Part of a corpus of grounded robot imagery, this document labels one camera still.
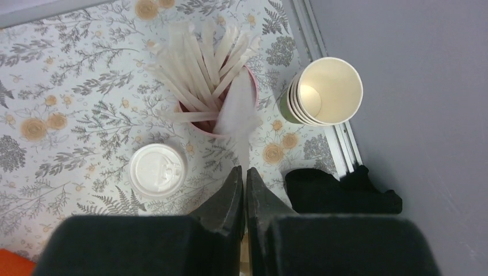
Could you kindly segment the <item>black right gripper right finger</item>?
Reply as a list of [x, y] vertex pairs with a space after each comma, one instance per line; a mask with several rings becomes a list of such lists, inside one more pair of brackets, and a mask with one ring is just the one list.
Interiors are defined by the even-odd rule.
[[298, 214], [247, 171], [251, 275], [440, 275], [411, 221], [369, 214]]

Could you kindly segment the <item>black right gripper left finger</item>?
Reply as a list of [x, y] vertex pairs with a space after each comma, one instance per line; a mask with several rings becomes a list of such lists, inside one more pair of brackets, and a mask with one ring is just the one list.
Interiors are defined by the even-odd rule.
[[52, 234], [34, 275], [238, 275], [242, 169], [180, 216], [72, 216]]

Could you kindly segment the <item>single white straw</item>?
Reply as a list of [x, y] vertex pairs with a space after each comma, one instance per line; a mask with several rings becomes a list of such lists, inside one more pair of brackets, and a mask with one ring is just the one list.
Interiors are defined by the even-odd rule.
[[258, 125], [258, 89], [247, 67], [231, 82], [213, 133], [233, 138], [243, 174], [250, 168], [250, 135]]

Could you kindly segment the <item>orange paper gift bag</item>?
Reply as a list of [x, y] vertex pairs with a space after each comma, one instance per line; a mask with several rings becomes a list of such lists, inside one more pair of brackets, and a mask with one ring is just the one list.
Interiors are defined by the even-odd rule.
[[35, 264], [15, 253], [1, 249], [1, 276], [32, 275]]

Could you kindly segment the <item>black t-shirt with logo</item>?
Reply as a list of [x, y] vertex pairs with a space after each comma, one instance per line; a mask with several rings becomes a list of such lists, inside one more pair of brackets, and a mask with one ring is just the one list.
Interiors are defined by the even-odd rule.
[[379, 191], [364, 165], [337, 180], [315, 168], [286, 174], [284, 186], [298, 213], [400, 214], [403, 201], [394, 190]]

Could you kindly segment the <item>stack of white plastic lids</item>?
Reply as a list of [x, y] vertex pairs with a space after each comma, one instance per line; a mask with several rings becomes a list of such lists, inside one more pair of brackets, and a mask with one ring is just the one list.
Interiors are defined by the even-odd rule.
[[173, 195], [182, 187], [187, 173], [186, 157], [166, 144], [145, 145], [128, 162], [132, 189], [151, 200]]

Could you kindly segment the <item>pink straw holder cup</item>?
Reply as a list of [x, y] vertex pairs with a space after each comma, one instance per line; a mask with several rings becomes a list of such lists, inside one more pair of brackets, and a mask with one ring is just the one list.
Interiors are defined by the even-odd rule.
[[218, 112], [171, 113], [169, 120], [188, 123], [214, 138], [248, 136], [257, 127], [258, 86], [254, 74], [244, 66], [227, 90], [223, 107]]

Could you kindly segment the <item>stack of green paper cups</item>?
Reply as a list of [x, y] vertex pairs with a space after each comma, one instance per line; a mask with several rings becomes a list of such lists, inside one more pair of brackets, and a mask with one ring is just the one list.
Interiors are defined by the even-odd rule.
[[363, 101], [363, 83], [357, 70], [336, 57], [322, 57], [297, 73], [279, 101], [289, 122], [312, 127], [350, 120]]

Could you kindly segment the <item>floral patterned table mat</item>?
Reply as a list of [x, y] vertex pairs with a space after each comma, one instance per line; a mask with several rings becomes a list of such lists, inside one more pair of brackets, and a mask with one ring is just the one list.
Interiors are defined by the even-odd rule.
[[[277, 100], [300, 69], [281, 1], [115, 1], [1, 30], [1, 247], [37, 261], [54, 229], [78, 214], [183, 214], [222, 185], [244, 152], [166, 122], [176, 99], [146, 70], [170, 23], [206, 19], [259, 35], [247, 65], [259, 87], [250, 164], [283, 201], [285, 170], [336, 174], [333, 131], [291, 124]], [[163, 200], [136, 194], [129, 159], [164, 143], [188, 162]]]

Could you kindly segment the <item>bundle of white wrapped straws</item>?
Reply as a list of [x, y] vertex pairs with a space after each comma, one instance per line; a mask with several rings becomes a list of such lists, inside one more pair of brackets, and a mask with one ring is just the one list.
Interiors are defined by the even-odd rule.
[[[235, 25], [225, 28], [218, 45], [215, 32], [214, 22], [206, 21], [198, 39], [193, 24], [177, 22], [169, 28], [168, 45], [149, 46], [155, 62], [147, 71], [173, 93], [185, 112], [220, 111], [231, 82], [261, 48], [260, 36]], [[169, 120], [171, 113], [158, 114]]]

